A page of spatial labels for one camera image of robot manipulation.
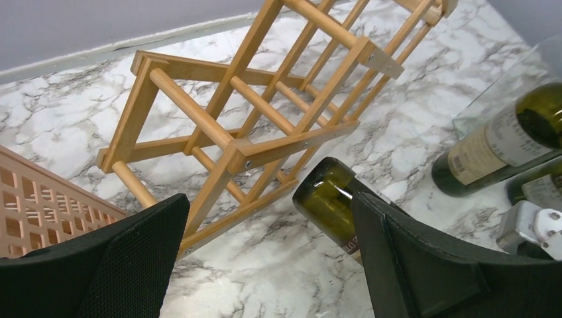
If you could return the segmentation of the tall clear glass bottle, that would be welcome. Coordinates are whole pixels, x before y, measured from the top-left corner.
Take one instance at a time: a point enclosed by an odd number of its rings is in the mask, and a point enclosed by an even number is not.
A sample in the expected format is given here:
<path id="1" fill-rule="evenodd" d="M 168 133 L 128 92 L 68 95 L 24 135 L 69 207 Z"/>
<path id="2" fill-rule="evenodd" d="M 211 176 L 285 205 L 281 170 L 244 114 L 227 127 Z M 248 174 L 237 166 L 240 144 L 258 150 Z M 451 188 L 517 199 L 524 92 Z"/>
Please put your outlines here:
<path id="1" fill-rule="evenodd" d="M 537 43 L 453 119 L 457 139 L 465 138 L 524 93 L 560 81 L 561 34 L 556 34 Z"/>

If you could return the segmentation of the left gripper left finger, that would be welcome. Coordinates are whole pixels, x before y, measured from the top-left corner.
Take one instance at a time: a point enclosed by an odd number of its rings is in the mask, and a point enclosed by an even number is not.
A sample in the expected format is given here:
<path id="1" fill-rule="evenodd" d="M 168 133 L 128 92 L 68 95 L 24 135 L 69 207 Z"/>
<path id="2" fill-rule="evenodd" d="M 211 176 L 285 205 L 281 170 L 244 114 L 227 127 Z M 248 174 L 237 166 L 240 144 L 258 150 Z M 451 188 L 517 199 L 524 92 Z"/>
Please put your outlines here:
<path id="1" fill-rule="evenodd" d="M 190 202 L 178 193 L 76 238 L 1 259 L 2 317 L 158 317 Z"/>

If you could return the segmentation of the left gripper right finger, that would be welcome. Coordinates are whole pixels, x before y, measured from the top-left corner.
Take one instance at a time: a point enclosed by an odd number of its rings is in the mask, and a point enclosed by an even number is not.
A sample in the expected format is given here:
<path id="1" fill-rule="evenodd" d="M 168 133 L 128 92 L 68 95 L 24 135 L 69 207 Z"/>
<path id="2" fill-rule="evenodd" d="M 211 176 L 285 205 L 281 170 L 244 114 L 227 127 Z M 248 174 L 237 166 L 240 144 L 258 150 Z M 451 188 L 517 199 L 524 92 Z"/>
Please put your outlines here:
<path id="1" fill-rule="evenodd" d="M 561 263 L 481 247 L 376 196 L 351 211 L 376 317 L 560 317 Z"/>

